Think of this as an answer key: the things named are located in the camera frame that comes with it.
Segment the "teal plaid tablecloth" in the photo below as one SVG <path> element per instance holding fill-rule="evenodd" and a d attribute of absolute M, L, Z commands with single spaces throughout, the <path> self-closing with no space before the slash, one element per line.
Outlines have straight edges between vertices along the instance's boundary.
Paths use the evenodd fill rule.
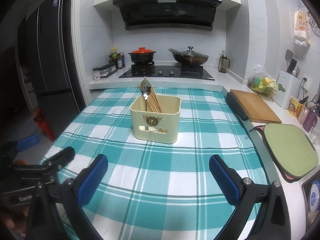
<path fill-rule="evenodd" d="M 218 154 L 242 177 L 267 179 L 258 154 L 222 92 L 159 88 L 181 99 L 177 141 L 142 141 L 132 130 L 130 105 L 137 88 L 104 90 L 47 152 L 71 146 L 74 160 L 59 180 L 76 177 L 104 154 L 108 171 L 84 212 L 103 239 L 214 239 L 234 207 L 209 170 Z"/>

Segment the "red bin on floor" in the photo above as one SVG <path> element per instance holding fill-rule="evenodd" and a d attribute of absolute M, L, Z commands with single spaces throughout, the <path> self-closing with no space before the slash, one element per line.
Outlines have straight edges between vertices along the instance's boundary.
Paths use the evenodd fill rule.
<path fill-rule="evenodd" d="M 46 120 L 46 117 L 44 116 L 43 111 L 39 107 L 34 108 L 34 111 L 35 111 L 35 114 L 34 114 L 33 120 L 35 121 L 37 126 L 39 126 L 39 128 L 46 134 L 46 136 L 51 141 L 55 141 L 56 137 L 53 134 L 53 132 L 52 132 L 47 120 Z"/>

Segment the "white utensil caddy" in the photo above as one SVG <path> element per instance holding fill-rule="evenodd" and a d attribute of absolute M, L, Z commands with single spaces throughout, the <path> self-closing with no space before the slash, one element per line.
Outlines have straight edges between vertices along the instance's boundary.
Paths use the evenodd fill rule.
<path fill-rule="evenodd" d="M 293 52 L 287 50 L 285 53 L 286 69 L 281 69 L 277 79 L 275 102 L 283 109 L 287 109 L 290 99 L 298 93 L 299 78 L 293 71 L 296 68 L 297 61 L 293 58 Z"/>

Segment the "spice jar rack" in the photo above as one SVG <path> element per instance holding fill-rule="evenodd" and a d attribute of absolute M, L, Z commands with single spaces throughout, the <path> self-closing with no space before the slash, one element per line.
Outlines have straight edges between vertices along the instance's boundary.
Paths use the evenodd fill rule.
<path fill-rule="evenodd" d="M 118 71 L 114 63 L 107 63 L 101 67 L 95 67 L 92 70 L 94 81 L 108 78 L 110 75 Z"/>

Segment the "wooden cutting board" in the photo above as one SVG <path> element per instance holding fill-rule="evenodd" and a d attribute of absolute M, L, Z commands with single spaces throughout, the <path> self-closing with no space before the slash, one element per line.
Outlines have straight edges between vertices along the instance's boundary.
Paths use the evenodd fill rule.
<path fill-rule="evenodd" d="M 258 94 L 236 89 L 231 89 L 230 93 L 235 97 L 251 122 L 264 124 L 282 123 L 274 111 Z"/>

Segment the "green cutting board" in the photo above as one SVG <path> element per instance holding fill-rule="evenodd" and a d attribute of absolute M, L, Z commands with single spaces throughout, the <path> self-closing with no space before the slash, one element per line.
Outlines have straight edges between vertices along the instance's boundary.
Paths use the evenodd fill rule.
<path fill-rule="evenodd" d="M 318 166 L 318 154 L 309 137 L 292 124 L 266 124 L 260 133 L 273 162 L 288 183 L 299 181 Z"/>

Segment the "black refrigerator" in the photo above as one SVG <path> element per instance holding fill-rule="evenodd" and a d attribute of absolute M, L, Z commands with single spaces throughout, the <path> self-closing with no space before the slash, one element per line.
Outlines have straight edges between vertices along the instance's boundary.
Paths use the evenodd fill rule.
<path fill-rule="evenodd" d="M 84 109 L 74 59 L 71 0 L 44 0 L 18 27 L 19 59 L 55 137 Z"/>

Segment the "steel spoon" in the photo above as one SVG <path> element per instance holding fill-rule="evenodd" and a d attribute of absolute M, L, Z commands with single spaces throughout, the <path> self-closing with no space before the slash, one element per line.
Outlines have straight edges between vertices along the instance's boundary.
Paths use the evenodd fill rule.
<path fill-rule="evenodd" d="M 147 99 L 148 99 L 148 93 L 147 92 L 143 92 L 143 97 L 145 100 L 145 111 L 148 110 L 148 103 L 147 103 Z"/>
<path fill-rule="evenodd" d="M 148 110 L 148 98 L 151 92 L 151 84 L 149 83 L 149 81 L 147 79 L 144 79 L 141 83 L 140 83 L 140 91 L 142 93 L 142 96 L 144 98 L 145 101 L 145 111 Z"/>

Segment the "black pot orange lid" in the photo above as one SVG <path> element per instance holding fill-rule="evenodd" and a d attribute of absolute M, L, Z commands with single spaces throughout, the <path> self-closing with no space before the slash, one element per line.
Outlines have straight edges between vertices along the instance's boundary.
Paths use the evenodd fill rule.
<path fill-rule="evenodd" d="M 151 63 L 156 52 L 145 47 L 139 47 L 138 50 L 134 50 L 129 53 L 131 61 L 134 64 L 147 64 Z"/>

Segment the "dark glass kettle jar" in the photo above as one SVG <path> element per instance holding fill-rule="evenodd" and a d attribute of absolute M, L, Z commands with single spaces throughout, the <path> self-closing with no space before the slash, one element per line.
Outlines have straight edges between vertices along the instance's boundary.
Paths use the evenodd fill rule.
<path fill-rule="evenodd" d="M 230 59 L 225 55 L 223 50 L 219 58 L 218 71 L 221 73 L 227 73 L 227 70 L 230 68 Z"/>

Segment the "cream utensil holder box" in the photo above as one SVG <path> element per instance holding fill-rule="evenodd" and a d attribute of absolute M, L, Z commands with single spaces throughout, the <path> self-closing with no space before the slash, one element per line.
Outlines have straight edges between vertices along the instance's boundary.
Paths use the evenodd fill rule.
<path fill-rule="evenodd" d="M 145 101 L 138 96 L 130 106 L 130 114 L 134 136 L 139 140 L 173 144 L 177 141 L 181 99 L 178 96 L 159 95 L 163 113 L 145 111 Z M 153 132 L 163 128 L 167 133 Z"/>

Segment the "sauce bottles group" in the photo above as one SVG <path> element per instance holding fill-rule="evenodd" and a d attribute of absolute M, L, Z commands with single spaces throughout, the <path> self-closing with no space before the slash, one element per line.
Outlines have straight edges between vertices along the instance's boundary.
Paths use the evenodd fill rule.
<path fill-rule="evenodd" d="M 114 63 L 117 69 L 125 67 L 124 54 L 119 53 L 116 47 L 112 47 L 109 54 L 109 63 Z"/>

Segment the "wooden chopstick crossing spoon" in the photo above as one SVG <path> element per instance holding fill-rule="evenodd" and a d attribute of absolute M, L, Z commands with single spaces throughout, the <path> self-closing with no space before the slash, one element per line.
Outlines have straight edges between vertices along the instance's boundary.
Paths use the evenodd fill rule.
<path fill-rule="evenodd" d="M 159 113 L 159 108 L 157 106 L 157 103 L 155 101 L 155 97 L 153 96 L 152 92 L 151 92 L 151 89 L 150 89 L 150 94 L 149 94 L 149 98 L 150 98 L 150 101 L 151 101 L 151 104 L 152 104 L 152 107 L 154 108 L 154 110 Z"/>

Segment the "wooden chopstick short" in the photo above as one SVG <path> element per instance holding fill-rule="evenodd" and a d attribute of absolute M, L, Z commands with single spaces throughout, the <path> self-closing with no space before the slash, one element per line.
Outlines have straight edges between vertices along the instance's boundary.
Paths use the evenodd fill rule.
<path fill-rule="evenodd" d="M 152 92 L 153 96 L 155 97 L 155 101 L 156 101 L 156 103 L 157 103 L 157 106 L 158 106 L 158 108 L 159 108 L 160 113 L 163 113 L 163 109 L 162 109 L 162 107 L 161 107 L 160 101 L 159 101 L 159 99 L 158 99 L 158 96 L 157 96 L 157 94 L 156 94 L 156 91 L 155 91 L 155 88 L 154 88 L 153 85 L 151 85 L 151 92 Z"/>

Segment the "plastic bag with sponges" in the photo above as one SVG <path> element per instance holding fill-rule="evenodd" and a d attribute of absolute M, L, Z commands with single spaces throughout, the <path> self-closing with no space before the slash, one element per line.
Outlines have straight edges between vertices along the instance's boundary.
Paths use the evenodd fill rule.
<path fill-rule="evenodd" d="M 273 100 L 277 92 L 276 80 L 267 74 L 265 68 L 257 65 L 248 80 L 248 87 L 262 98 Z"/>

